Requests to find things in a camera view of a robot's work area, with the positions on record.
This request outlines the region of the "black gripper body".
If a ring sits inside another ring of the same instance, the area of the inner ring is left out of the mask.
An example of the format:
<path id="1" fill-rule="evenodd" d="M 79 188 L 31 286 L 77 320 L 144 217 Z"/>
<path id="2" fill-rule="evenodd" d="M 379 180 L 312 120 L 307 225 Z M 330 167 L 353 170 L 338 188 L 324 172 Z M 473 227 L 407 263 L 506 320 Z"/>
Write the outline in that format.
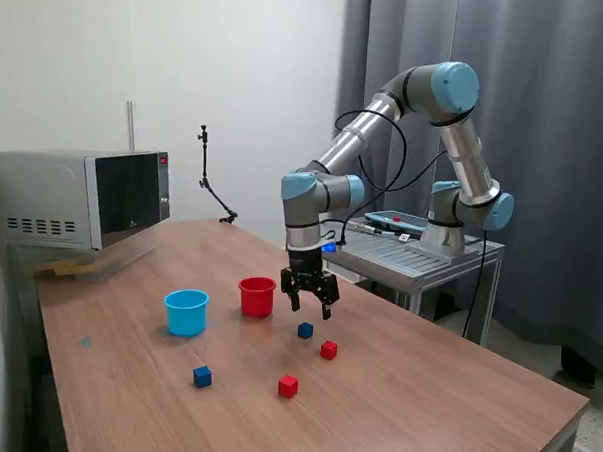
<path id="1" fill-rule="evenodd" d="M 319 276 L 323 272 L 322 248 L 308 250 L 288 250 L 289 268 L 293 280 L 300 290 L 315 293 Z"/>

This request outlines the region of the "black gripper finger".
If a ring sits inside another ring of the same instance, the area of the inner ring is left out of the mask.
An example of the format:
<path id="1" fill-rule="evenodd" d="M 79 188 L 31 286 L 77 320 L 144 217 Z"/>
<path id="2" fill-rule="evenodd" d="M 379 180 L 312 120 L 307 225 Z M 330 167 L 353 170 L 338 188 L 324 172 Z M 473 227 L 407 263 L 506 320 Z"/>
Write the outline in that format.
<path id="1" fill-rule="evenodd" d="M 292 270 L 289 267 L 285 267 L 280 271 L 280 288 L 283 293 L 285 293 L 291 304 L 291 308 L 293 312 L 297 312 L 300 310 L 300 300 L 299 300 L 299 286 L 294 282 Z"/>
<path id="2" fill-rule="evenodd" d="M 339 300 L 339 288 L 336 275 L 330 272 L 322 272 L 319 276 L 317 299 L 321 302 L 323 320 L 331 318 L 331 306 Z"/>

